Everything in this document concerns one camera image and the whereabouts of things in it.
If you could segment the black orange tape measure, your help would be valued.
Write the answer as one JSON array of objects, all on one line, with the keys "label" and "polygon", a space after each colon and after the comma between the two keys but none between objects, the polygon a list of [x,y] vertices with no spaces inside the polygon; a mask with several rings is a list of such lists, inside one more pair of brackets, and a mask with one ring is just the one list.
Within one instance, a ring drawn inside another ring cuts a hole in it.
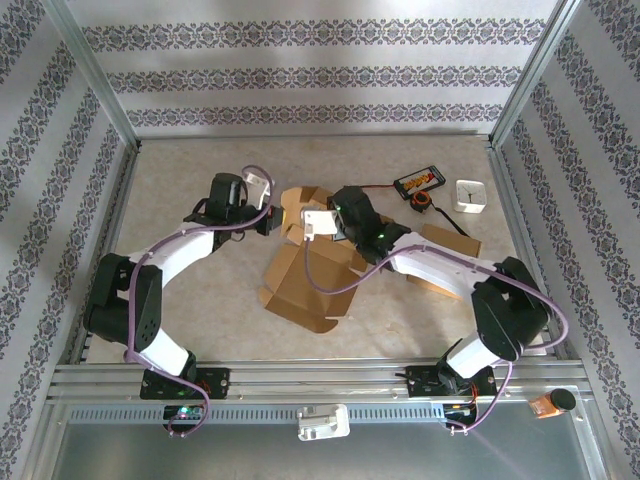
[{"label": "black orange tape measure", "polygon": [[443,209],[437,207],[433,203],[433,200],[427,191],[417,191],[411,196],[409,203],[410,207],[418,213],[424,213],[429,208],[433,208],[447,220],[447,222],[457,231],[458,234],[465,237],[469,236],[469,234],[465,230],[463,230]]}]

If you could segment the aluminium frame post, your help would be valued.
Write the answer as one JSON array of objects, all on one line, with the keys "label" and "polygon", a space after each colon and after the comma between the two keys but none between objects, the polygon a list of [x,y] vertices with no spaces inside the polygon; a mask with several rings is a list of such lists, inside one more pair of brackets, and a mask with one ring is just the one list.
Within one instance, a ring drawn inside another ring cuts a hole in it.
[{"label": "aluminium frame post", "polygon": [[504,143],[583,1],[557,1],[539,41],[523,68],[522,75],[510,94],[491,134],[488,136],[489,145],[492,149],[496,150]]},{"label": "aluminium frame post", "polygon": [[67,45],[82,75],[100,101],[110,122],[124,143],[131,147],[135,153],[138,153],[141,141],[117,99],[115,91],[86,40],[82,29],[67,6],[66,0],[40,1],[46,14]]}]

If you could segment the aluminium back rail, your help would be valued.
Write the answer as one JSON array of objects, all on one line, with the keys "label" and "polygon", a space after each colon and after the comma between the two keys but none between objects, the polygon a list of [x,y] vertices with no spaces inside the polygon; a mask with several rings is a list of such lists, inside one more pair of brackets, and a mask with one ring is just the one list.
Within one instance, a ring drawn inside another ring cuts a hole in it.
[{"label": "aluminium back rail", "polygon": [[211,140],[211,141],[232,141],[232,140],[285,140],[285,139],[325,139],[325,138],[368,138],[368,137],[452,137],[452,138],[476,138],[490,143],[493,139],[491,134],[473,133],[471,131],[446,131],[435,130],[425,132],[348,132],[348,133],[297,133],[297,134],[253,134],[253,135],[156,135],[140,136],[139,140],[144,141],[174,141],[174,140]]}]

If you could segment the white square clock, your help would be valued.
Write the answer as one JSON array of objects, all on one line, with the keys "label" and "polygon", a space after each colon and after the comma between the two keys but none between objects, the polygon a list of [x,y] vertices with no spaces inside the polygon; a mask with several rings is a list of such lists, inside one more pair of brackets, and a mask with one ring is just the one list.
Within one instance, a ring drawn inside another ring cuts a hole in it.
[{"label": "white square clock", "polygon": [[487,192],[483,182],[465,179],[455,182],[453,209],[456,212],[480,214],[486,206]]}]

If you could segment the orange black small device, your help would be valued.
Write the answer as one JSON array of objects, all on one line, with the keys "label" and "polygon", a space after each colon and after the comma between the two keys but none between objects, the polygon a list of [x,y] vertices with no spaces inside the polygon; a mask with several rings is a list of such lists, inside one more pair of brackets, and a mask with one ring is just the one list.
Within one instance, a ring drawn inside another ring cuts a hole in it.
[{"label": "orange black small device", "polygon": [[551,418],[570,412],[576,407],[574,394],[565,388],[556,388],[529,402],[539,419]]}]

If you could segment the grey metal sheet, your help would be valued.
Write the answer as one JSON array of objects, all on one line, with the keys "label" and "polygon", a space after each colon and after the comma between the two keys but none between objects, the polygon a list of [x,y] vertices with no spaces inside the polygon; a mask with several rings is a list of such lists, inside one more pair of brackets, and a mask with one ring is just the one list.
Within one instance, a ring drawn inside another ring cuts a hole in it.
[{"label": "grey metal sheet", "polygon": [[209,426],[184,440],[154,426],[72,425],[54,480],[590,480],[564,427],[450,436],[433,424],[357,425],[302,442],[291,426]]}]

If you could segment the aluminium side rail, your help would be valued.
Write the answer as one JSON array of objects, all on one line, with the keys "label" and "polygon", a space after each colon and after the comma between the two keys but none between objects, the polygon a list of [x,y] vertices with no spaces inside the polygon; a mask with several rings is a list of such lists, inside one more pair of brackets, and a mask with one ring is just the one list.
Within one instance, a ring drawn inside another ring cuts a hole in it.
[{"label": "aluminium side rail", "polygon": [[87,350],[88,333],[83,326],[84,314],[89,304],[89,297],[95,282],[99,262],[104,255],[113,251],[117,245],[141,145],[142,142],[138,141],[135,146],[127,147],[123,153],[91,260],[87,277],[87,289],[83,301],[76,312],[76,318],[73,321],[64,354],[60,358],[61,364],[76,365],[86,359],[85,351]]},{"label": "aluminium side rail", "polygon": [[[522,214],[516,192],[509,177],[501,152],[496,150],[489,142],[487,154],[498,196],[500,198],[517,256],[529,268],[531,275],[540,288],[541,293],[550,296],[546,288],[542,271],[535,256],[535,251],[527,230],[525,218]],[[543,339],[546,340],[547,337],[549,340],[557,339],[561,333],[560,324],[557,320],[552,319],[549,321],[546,331],[548,333],[543,335]],[[562,343],[546,350],[548,355],[551,355],[552,351],[553,355],[557,359],[574,360],[578,358],[572,350],[571,344],[568,343],[568,339],[565,339]]]}]

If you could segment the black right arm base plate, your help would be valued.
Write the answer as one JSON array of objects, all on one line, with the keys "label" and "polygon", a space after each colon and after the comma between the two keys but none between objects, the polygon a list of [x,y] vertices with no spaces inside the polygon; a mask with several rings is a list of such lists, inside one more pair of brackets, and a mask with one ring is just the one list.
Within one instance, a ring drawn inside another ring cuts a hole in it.
[{"label": "black right arm base plate", "polygon": [[438,365],[413,365],[401,374],[406,380],[408,394],[413,397],[491,396],[497,393],[494,371],[491,367],[479,370],[470,378],[462,378]]}]

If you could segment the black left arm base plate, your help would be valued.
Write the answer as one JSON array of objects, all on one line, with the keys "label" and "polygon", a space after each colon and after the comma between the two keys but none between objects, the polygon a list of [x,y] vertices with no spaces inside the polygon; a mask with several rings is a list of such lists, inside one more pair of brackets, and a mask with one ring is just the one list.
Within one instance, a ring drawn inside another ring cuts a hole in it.
[{"label": "black left arm base plate", "polygon": [[[200,368],[192,383],[204,390],[212,400],[227,397],[230,370],[226,368]],[[139,396],[143,400],[202,400],[203,396],[192,387],[169,380],[158,373],[145,370]]]}]

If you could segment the white plastic bracket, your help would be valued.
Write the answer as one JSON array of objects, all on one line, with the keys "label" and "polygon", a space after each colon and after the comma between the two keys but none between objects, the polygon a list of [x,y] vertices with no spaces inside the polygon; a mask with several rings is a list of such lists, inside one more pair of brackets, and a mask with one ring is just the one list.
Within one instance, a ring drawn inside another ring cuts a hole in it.
[{"label": "white plastic bracket", "polygon": [[343,438],[350,434],[345,404],[304,406],[296,411],[298,438],[303,442]]}]

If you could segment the brown cardboard mailer box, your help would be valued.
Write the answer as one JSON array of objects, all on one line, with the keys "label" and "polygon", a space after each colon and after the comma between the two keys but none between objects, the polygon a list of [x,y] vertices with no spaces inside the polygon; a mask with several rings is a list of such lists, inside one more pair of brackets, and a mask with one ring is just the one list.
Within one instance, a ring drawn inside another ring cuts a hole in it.
[{"label": "brown cardboard mailer box", "polygon": [[329,290],[345,287],[367,269],[362,256],[346,240],[333,241],[317,236],[305,251],[301,212],[305,207],[324,210],[332,193],[322,187],[301,186],[283,191],[281,205],[290,215],[281,226],[284,243],[264,274],[259,289],[263,307],[316,334],[334,329],[346,317],[356,290],[326,295],[315,289],[306,275],[311,267],[314,282]]},{"label": "brown cardboard mailer box", "polygon": [[[455,252],[470,257],[479,257],[482,243],[472,237],[465,236],[456,231],[447,230],[432,224],[424,224],[420,231],[420,234],[425,239],[441,247],[451,249]],[[412,283],[422,289],[430,290],[432,292],[436,292],[456,300],[462,299],[462,297],[457,294],[454,294],[436,284],[422,280],[415,276],[408,275],[406,277],[406,280],[409,283]]]}]

